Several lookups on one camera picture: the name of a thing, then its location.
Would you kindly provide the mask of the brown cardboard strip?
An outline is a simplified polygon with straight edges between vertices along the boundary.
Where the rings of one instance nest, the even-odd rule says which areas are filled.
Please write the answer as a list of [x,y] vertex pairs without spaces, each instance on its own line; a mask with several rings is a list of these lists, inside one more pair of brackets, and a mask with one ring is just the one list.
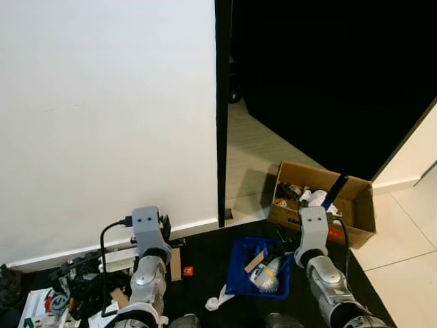
[[181,281],[183,279],[182,271],[181,251],[174,247],[171,249],[171,280],[173,282]]

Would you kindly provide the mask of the white paper scrap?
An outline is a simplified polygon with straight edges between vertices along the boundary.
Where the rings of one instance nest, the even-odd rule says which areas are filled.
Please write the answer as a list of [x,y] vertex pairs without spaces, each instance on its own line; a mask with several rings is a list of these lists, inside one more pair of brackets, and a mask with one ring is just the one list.
[[210,297],[206,301],[205,309],[209,310],[210,312],[217,310],[222,306],[222,304],[227,303],[228,300],[234,297],[235,296],[233,294],[227,293],[227,285],[223,285],[218,296]]

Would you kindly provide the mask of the flat wooden stick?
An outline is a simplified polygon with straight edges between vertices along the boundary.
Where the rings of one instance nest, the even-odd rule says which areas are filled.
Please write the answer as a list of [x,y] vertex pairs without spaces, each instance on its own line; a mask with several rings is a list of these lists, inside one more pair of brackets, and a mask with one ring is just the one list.
[[264,262],[266,256],[268,256],[268,250],[266,249],[256,249],[249,253],[249,259],[246,262],[246,266],[244,266],[244,272],[247,274],[252,272],[253,269],[256,269]]

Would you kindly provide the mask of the crushed clear plastic bottle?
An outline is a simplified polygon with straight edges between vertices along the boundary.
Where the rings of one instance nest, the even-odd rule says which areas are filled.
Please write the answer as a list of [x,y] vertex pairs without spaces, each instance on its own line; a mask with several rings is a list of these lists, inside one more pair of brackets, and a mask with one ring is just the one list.
[[262,294],[272,294],[280,286],[277,274],[281,266],[282,259],[275,258],[271,262],[260,263],[249,275],[249,281]]

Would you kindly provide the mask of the black crumpled trash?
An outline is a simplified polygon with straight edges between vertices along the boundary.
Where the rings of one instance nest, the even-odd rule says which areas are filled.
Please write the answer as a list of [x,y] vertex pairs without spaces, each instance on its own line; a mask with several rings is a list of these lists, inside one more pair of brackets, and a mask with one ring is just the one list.
[[294,205],[298,202],[302,194],[302,189],[296,185],[278,183],[274,189],[274,203],[278,204],[282,201],[290,201]]

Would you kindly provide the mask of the black wheeled cart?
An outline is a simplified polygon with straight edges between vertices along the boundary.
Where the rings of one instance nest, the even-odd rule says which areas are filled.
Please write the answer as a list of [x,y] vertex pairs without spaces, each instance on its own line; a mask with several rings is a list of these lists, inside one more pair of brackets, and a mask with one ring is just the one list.
[[239,103],[242,99],[240,91],[240,65],[233,57],[229,59],[228,103]]

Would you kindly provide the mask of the grey robot right leg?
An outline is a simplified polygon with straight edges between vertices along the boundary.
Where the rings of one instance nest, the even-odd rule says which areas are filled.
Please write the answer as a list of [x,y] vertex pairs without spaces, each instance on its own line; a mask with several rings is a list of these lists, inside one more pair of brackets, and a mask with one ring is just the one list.
[[264,320],[266,328],[304,328],[297,319],[287,314],[270,313]]

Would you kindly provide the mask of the black bundle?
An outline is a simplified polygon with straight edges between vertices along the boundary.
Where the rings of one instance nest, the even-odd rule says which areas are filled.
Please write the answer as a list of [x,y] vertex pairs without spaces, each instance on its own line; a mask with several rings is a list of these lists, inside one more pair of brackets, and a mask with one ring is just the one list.
[[24,302],[23,276],[22,271],[0,264],[0,310],[18,308]]

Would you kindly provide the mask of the brown cardboard box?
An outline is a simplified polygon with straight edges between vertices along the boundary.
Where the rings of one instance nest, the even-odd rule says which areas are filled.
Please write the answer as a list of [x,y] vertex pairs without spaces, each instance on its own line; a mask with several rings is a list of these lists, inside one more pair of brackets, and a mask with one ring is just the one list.
[[[281,185],[327,191],[339,177],[340,174],[337,172],[310,167],[303,163],[287,161],[280,163],[268,220],[299,231],[298,202],[295,199],[286,199],[286,193],[282,191]],[[334,205],[340,212],[341,220],[346,223],[350,246],[353,249],[359,249],[376,234],[371,182],[356,177],[348,178]]]

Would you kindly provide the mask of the black door frame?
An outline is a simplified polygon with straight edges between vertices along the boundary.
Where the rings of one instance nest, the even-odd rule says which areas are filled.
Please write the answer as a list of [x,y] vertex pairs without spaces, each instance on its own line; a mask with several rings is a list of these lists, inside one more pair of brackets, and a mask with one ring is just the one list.
[[216,38],[216,190],[219,228],[225,227],[227,209],[227,125],[230,94],[232,1],[214,0]]

